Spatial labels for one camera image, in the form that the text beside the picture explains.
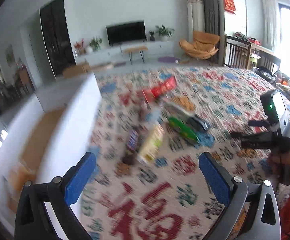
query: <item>black television screen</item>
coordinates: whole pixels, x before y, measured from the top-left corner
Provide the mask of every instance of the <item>black television screen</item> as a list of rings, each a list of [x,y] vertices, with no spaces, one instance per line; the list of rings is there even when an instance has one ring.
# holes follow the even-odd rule
[[[146,40],[144,21],[107,26],[106,29],[110,45],[124,41]]]

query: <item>leather chair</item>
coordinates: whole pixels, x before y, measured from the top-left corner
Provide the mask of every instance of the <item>leather chair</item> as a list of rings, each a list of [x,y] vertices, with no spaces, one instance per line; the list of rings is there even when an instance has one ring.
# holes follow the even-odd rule
[[[185,39],[180,40],[180,47],[192,57],[208,59],[219,50],[215,48],[215,45],[220,40],[218,35],[193,31],[193,40],[192,44]]]

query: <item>blue gripper pad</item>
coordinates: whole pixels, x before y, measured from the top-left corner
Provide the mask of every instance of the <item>blue gripper pad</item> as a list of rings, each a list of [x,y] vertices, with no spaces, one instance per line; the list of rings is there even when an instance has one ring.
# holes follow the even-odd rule
[[[91,153],[65,187],[64,199],[68,206],[77,202],[95,168],[96,155]]]
[[[217,201],[227,207],[230,203],[230,188],[228,184],[204,153],[199,156],[198,164]]]

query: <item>patterned tablecloth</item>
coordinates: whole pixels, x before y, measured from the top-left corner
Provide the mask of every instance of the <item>patterned tablecloth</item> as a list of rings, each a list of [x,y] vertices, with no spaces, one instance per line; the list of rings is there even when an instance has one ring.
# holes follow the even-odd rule
[[[137,125],[136,92],[175,75],[175,97],[187,96],[212,127],[188,145],[166,129],[159,156],[137,163],[118,177],[131,125]],[[98,167],[82,196],[82,224],[92,239],[201,239],[223,210],[207,185],[197,157],[208,151],[234,176],[261,183],[271,170],[264,150],[241,150],[229,131],[259,132],[250,119],[265,118],[259,96],[273,87],[249,70],[162,68],[98,78],[103,100],[91,147],[99,146]],[[123,98],[131,91],[130,98]],[[284,98],[290,113],[290,102]],[[168,116],[163,112],[162,119]]]

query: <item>red hanging decoration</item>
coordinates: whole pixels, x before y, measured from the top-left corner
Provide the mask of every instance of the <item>red hanging decoration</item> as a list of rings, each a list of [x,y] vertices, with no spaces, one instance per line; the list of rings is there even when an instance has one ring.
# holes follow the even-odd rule
[[[236,8],[235,8],[234,0],[224,0],[224,9],[227,12],[235,14]]]

